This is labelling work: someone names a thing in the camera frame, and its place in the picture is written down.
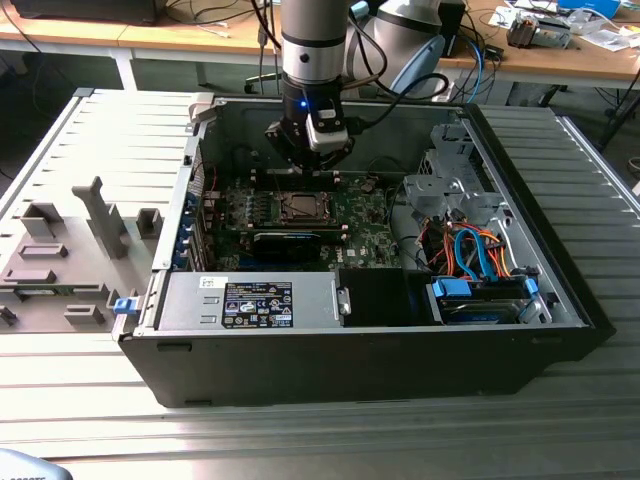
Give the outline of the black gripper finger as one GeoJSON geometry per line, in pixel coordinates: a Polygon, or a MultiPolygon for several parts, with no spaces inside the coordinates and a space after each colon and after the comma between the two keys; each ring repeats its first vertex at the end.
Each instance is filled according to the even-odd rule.
{"type": "Polygon", "coordinates": [[[323,154],[320,157],[320,162],[317,166],[319,171],[333,170],[339,163],[346,159],[353,151],[355,146],[355,139],[349,137],[346,144],[340,147],[338,150],[332,151],[328,154],[323,154]]]}
{"type": "Polygon", "coordinates": [[[300,171],[319,170],[320,155],[311,150],[303,123],[275,121],[265,131],[265,137],[288,164],[300,171]]]}

